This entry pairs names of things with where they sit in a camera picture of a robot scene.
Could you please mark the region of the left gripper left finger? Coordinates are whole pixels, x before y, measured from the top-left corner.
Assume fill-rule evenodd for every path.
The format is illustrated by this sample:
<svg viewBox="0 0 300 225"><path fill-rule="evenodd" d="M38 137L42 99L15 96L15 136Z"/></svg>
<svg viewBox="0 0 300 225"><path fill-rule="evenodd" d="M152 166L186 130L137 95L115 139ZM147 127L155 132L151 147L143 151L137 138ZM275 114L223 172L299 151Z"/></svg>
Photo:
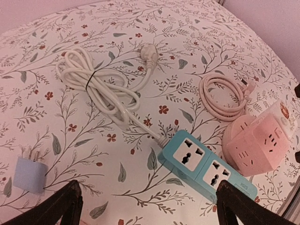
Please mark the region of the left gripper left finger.
<svg viewBox="0 0 300 225"><path fill-rule="evenodd" d="M31 210L5 222L6 225L78 225L83 208L82 191L72 180Z"/></svg>

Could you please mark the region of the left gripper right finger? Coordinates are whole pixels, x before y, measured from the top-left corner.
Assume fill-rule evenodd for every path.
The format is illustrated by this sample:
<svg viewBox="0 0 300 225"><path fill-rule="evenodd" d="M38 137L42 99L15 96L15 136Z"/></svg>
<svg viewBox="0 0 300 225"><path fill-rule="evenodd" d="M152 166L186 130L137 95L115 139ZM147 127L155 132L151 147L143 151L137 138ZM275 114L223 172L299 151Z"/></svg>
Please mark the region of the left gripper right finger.
<svg viewBox="0 0 300 225"><path fill-rule="evenodd" d="M274 213L251 200L223 180L217 188L217 215L220 225L298 225L300 223L300 180L295 182L286 200Z"/></svg>

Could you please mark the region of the teal power strip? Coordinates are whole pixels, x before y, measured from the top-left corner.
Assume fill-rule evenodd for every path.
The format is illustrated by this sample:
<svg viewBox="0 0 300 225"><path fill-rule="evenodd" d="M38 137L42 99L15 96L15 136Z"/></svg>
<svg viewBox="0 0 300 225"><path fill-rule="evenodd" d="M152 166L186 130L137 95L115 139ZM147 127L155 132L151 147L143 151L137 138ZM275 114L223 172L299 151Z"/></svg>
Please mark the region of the teal power strip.
<svg viewBox="0 0 300 225"><path fill-rule="evenodd" d="M212 203L222 180L254 200L257 188L218 155L185 130L178 131L157 157L158 161L180 180Z"/></svg>

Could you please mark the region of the pink cube socket adapter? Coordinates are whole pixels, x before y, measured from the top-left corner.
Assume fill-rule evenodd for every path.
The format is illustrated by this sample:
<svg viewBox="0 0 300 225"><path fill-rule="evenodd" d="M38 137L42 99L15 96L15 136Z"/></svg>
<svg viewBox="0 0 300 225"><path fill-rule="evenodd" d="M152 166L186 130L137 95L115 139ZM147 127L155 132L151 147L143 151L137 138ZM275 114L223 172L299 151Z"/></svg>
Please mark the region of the pink cube socket adapter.
<svg viewBox="0 0 300 225"><path fill-rule="evenodd" d="M272 114L256 119L228 144L236 171L245 177L275 170L289 148L281 126Z"/></svg>

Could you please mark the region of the white cube socket adapter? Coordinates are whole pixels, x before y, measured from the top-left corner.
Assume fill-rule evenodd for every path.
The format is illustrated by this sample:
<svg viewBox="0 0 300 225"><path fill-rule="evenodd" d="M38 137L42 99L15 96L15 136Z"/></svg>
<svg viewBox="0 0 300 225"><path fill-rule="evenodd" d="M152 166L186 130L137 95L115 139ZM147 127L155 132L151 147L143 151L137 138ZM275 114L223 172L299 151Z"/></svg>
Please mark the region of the white cube socket adapter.
<svg viewBox="0 0 300 225"><path fill-rule="evenodd" d="M268 114L274 116L286 137L290 140L298 127L298 122L285 103L280 99L277 100L269 108L258 115L257 119L264 118Z"/></svg>

